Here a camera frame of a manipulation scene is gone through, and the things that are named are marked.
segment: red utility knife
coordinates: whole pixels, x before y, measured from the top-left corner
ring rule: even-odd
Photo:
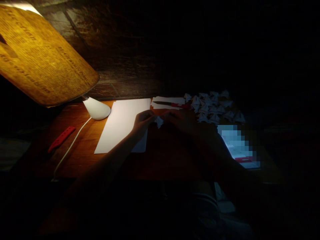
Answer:
[[[70,136],[73,131],[76,130],[75,127],[68,127],[66,130],[64,130],[63,133],[53,142],[53,144],[49,147],[48,153],[50,153],[53,149],[56,147],[61,146],[61,144]]]
[[[190,109],[191,108],[190,104],[178,104],[178,103],[161,102],[161,101],[154,101],[154,103],[161,104],[161,105],[169,105],[171,107],[179,107],[179,108],[184,108],[184,109]]]

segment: hand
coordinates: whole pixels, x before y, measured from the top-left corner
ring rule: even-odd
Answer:
[[[179,110],[170,109],[166,111],[162,118],[164,121],[173,123],[181,132],[189,135],[195,134],[195,126],[188,116]]]
[[[146,110],[141,113],[138,113],[136,120],[134,121],[133,129],[131,134],[141,140],[143,138],[146,130],[148,129],[150,123],[156,120],[157,116],[151,110]]]

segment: lamp cord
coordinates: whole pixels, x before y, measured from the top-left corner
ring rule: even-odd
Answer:
[[[62,159],[61,159],[60,162],[58,163],[56,169],[55,169],[54,172],[53,172],[53,179],[51,180],[51,182],[57,182],[57,180],[56,180],[56,172],[57,172],[58,168],[60,167],[60,164],[62,163],[63,159],[64,159],[64,158],[66,157],[66,155],[68,154],[68,152],[69,152],[69,150],[71,149],[71,147],[72,147],[72,145],[74,144],[74,142],[76,141],[79,133],[81,132],[81,130],[83,129],[83,127],[87,124],[87,122],[89,122],[90,119],[91,119],[91,118],[89,118],[89,119],[85,122],[85,124],[80,128],[79,132],[77,133],[76,137],[74,138],[73,142],[71,143],[69,149],[67,150],[67,152],[64,154],[64,156],[62,157]]]

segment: wooden desk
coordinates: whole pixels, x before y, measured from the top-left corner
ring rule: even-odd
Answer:
[[[112,108],[114,101],[105,101]],[[154,112],[161,115],[166,109],[157,109]],[[189,114],[195,119],[193,111]],[[19,160],[13,172],[19,175],[52,177],[53,171],[74,140],[81,126],[89,119],[83,103],[67,105],[61,114],[53,121],[27,153]],[[98,161],[104,154],[94,154],[106,119],[101,121],[90,120],[82,129],[73,147],[61,164],[57,177],[76,178],[83,174],[89,166]],[[56,150],[47,161],[39,159],[43,151],[68,127],[76,127],[69,138]],[[208,132],[213,131],[214,124],[201,123],[201,127]],[[122,166],[118,177],[125,179],[147,180],[204,180],[195,161],[194,155],[183,144],[182,138],[177,138],[175,129],[163,125],[157,129],[151,124],[148,129],[147,149],[145,153],[131,153]],[[261,155],[261,170],[254,170],[264,182],[282,183],[283,178],[270,156],[263,148],[258,149]]]

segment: lamp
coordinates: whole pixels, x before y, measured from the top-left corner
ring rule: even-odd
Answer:
[[[27,3],[0,5],[0,74],[31,99],[54,107],[82,96],[90,116],[111,109],[84,95],[99,74]]]

